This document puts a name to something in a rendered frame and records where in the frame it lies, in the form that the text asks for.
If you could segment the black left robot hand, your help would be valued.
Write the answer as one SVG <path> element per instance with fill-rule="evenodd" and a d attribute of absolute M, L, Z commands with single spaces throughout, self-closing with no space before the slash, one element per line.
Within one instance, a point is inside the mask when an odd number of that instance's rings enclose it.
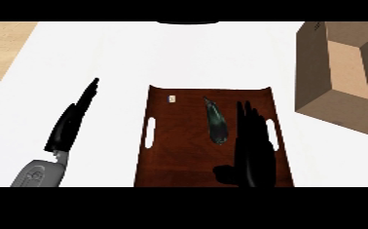
<path fill-rule="evenodd" d="M 64 151 L 69 152 L 77 135 L 78 128 L 81 124 L 81 119 L 87 111 L 89 105 L 92 103 L 93 97 L 96 96 L 99 79 L 95 78 L 89 86 L 86 87 L 83 94 L 80 96 L 78 102 L 72 103 L 53 127 L 44 150 L 47 152 Z"/>

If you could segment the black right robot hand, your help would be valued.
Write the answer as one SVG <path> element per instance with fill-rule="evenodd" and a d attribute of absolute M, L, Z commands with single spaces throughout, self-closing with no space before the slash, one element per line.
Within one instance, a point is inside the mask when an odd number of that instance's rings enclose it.
<path fill-rule="evenodd" d="M 236 145 L 232 165 L 213 168 L 216 180 L 238 187 L 276 186 L 276 157 L 265 117 L 250 102 L 236 103 Z"/>

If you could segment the dark brown wooden tray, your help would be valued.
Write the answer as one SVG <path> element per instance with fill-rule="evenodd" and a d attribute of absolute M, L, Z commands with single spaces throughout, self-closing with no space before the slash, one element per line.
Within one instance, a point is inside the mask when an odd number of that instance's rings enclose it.
<path fill-rule="evenodd" d="M 228 141 L 210 139 L 205 102 L 220 109 Z M 154 141 L 142 142 L 136 187 L 220 187 L 213 168 L 235 159 L 236 104 L 250 104 L 265 119 L 278 120 L 272 90 L 161 89 L 151 87 L 145 118 L 155 121 Z"/>

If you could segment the brown cardboard box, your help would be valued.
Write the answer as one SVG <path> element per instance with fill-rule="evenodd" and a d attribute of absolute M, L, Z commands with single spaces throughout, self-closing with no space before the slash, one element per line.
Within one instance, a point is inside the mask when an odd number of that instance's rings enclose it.
<path fill-rule="evenodd" d="M 368 21 L 299 28 L 294 111 L 368 134 Z"/>

